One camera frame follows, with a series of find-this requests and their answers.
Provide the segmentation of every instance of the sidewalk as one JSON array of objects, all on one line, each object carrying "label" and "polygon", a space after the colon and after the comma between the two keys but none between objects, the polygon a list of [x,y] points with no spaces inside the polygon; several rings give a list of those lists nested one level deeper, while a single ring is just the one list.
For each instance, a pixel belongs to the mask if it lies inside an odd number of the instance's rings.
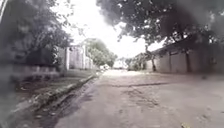
[{"label": "sidewalk", "polygon": [[158,73],[158,72],[148,72],[147,70],[140,71],[143,74],[148,74],[150,76],[160,76],[161,78],[177,78],[177,79],[190,79],[190,80],[212,80],[212,81],[222,81],[224,80],[223,74],[203,74],[203,73]]},{"label": "sidewalk", "polygon": [[24,82],[0,98],[0,123],[13,123],[25,113],[50,104],[73,89],[79,88],[95,76],[95,71],[70,70],[65,77],[44,82]]}]

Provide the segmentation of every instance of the wall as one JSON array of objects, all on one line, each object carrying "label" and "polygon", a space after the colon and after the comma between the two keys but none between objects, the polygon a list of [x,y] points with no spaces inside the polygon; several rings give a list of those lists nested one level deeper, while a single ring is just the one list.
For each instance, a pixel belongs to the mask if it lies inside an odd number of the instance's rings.
[{"label": "wall", "polygon": [[194,72],[224,73],[224,46],[211,44],[191,52],[191,62]]},{"label": "wall", "polygon": [[186,55],[179,53],[171,56],[171,73],[186,73],[187,62]]},{"label": "wall", "polygon": [[59,77],[59,73],[52,67],[26,66],[26,65],[12,65],[10,66],[12,74],[10,78],[13,80],[24,80],[25,78],[42,79]]},{"label": "wall", "polygon": [[67,57],[66,57],[66,49],[65,48],[58,48],[58,57],[61,59],[61,65],[60,65],[60,70],[62,73],[65,73],[65,71],[67,70]]},{"label": "wall", "polygon": [[[199,72],[200,64],[198,59],[198,53],[191,51],[189,53],[192,72]],[[187,62],[185,53],[177,53],[169,56],[166,55],[157,56],[154,60],[157,72],[161,73],[187,73]],[[151,60],[147,61],[147,70],[152,70]]]},{"label": "wall", "polygon": [[168,73],[170,72],[170,67],[169,67],[169,56],[164,55],[162,57],[157,56],[154,60],[155,66],[156,66],[156,71],[157,72],[163,72],[163,73]]},{"label": "wall", "polygon": [[96,69],[93,60],[85,55],[85,46],[72,46],[70,51],[70,68],[73,69]]}]

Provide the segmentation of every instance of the asphalt road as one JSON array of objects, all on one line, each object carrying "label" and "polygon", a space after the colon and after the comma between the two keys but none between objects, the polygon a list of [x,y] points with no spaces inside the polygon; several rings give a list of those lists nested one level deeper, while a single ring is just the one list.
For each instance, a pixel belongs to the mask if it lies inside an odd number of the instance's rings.
[{"label": "asphalt road", "polygon": [[224,79],[107,71],[55,107],[38,128],[223,128]]}]

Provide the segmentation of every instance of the curb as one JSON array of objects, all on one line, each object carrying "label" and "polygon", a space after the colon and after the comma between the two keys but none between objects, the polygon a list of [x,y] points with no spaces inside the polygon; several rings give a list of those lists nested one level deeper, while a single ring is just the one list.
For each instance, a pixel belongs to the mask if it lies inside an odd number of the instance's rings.
[{"label": "curb", "polygon": [[65,94],[70,93],[71,91],[81,88],[85,83],[92,80],[93,78],[96,78],[97,75],[91,75],[87,78],[83,78],[79,80],[76,84],[70,84],[65,86],[64,88],[56,89],[54,92],[47,92],[43,95],[38,95],[36,97],[32,97],[26,102],[29,102],[34,100],[30,105],[28,105],[25,108],[13,110],[9,116],[6,118],[6,121],[3,123],[3,128],[11,128],[12,126],[15,126],[19,120],[23,117],[28,115],[29,113],[33,113],[35,111],[40,110],[41,108],[51,104],[52,102],[56,101],[60,97],[62,97]]}]

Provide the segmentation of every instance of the roof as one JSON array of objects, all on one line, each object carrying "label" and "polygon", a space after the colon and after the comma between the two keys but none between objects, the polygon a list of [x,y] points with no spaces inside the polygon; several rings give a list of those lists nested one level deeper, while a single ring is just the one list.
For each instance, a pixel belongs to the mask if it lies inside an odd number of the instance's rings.
[{"label": "roof", "polygon": [[151,53],[152,54],[163,54],[163,53],[166,53],[168,51],[173,51],[173,50],[178,50],[178,49],[179,50],[184,49],[184,48],[193,49],[196,45],[195,41],[196,41],[196,36],[195,35],[188,36],[187,38],[185,38],[181,41],[177,41],[175,43],[166,45],[163,48],[155,50]]}]

